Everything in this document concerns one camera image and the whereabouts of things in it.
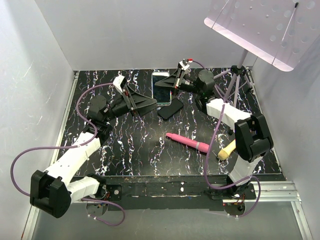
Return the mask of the phone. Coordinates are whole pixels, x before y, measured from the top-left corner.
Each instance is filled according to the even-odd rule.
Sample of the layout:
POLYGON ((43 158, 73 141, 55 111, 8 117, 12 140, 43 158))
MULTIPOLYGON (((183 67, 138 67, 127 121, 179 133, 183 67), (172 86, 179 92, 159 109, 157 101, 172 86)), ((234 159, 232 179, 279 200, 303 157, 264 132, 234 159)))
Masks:
POLYGON ((151 75, 152 98, 155 99, 159 105, 169 105, 171 103, 171 91, 167 88, 156 86, 157 82, 169 76, 169 72, 165 71, 154 71, 151 75))

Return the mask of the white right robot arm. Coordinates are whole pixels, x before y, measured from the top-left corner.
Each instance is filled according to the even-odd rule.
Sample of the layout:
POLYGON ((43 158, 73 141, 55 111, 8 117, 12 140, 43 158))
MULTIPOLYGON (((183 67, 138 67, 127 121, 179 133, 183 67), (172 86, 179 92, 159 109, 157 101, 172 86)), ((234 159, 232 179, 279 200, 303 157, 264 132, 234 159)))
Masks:
POLYGON ((228 96, 221 95, 211 71, 204 68, 197 78, 191 78, 188 71, 188 65, 179 66, 154 85, 169 89, 174 95, 179 91, 193 93, 200 111, 233 130, 237 160, 227 176, 227 184, 220 186, 219 190, 226 190, 230 198, 237 199, 245 192, 257 164, 274 146, 266 118, 263 114, 250 114, 228 103, 228 96))

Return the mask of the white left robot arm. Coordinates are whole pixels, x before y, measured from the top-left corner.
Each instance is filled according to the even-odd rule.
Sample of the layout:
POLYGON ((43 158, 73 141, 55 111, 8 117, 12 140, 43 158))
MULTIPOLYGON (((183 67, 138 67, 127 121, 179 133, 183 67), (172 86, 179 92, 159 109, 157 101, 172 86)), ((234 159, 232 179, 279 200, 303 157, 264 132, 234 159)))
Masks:
POLYGON ((80 180, 72 178, 85 161, 109 138, 109 121, 127 113, 143 116, 157 107, 157 100, 125 86, 112 103, 103 95, 89 101, 88 124, 79 134, 71 149, 46 170, 36 170, 31 176, 30 204, 52 215, 62 217, 70 205, 84 197, 103 200, 108 194, 106 180, 90 173, 80 180))

